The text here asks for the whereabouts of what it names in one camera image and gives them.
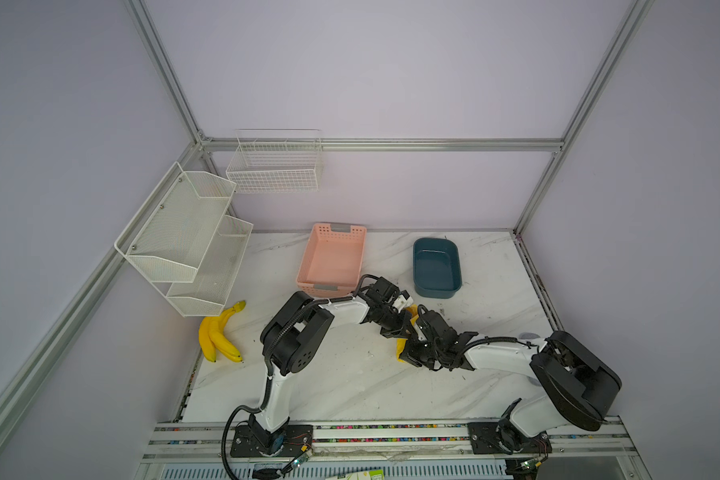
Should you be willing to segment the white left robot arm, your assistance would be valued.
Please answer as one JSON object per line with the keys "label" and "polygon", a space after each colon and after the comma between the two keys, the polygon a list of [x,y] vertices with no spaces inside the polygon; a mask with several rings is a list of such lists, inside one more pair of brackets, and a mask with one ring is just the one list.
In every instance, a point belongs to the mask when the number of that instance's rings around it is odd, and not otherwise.
{"label": "white left robot arm", "polygon": [[260,404],[236,407],[225,423],[220,456],[228,478],[237,477],[230,465],[231,430],[246,427],[264,456],[273,456],[285,446],[295,375],[314,359],[332,326],[371,322],[386,338],[404,338],[412,327],[408,308],[413,304],[407,291],[371,274],[362,275],[354,290],[341,297],[294,293],[260,335],[266,368]]}

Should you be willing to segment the yellow paper napkin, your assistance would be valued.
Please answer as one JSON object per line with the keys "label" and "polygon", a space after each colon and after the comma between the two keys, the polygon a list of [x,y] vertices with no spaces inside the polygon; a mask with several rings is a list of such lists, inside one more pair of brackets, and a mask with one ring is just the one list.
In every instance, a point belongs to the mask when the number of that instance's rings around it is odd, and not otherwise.
{"label": "yellow paper napkin", "polygon": [[402,326],[399,329],[396,340],[397,360],[414,366],[416,366],[416,363],[411,361],[410,353],[411,348],[414,347],[419,340],[419,334],[416,329],[418,318],[418,306],[416,304],[406,307],[401,313]]}

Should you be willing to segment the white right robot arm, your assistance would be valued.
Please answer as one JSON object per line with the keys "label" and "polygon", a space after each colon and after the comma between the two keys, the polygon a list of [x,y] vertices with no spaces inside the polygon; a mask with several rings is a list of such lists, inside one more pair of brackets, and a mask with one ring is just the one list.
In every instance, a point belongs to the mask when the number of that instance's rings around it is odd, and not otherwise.
{"label": "white right robot arm", "polygon": [[573,335],[545,338],[457,332],[442,315],[420,305],[401,314],[397,356],[431,371],[497,370],[536,381],[541,391],[518,398],[502,413],[486,442],[518,453],[548,430],[571,424],[599,430],[622,388],[620,377]]}

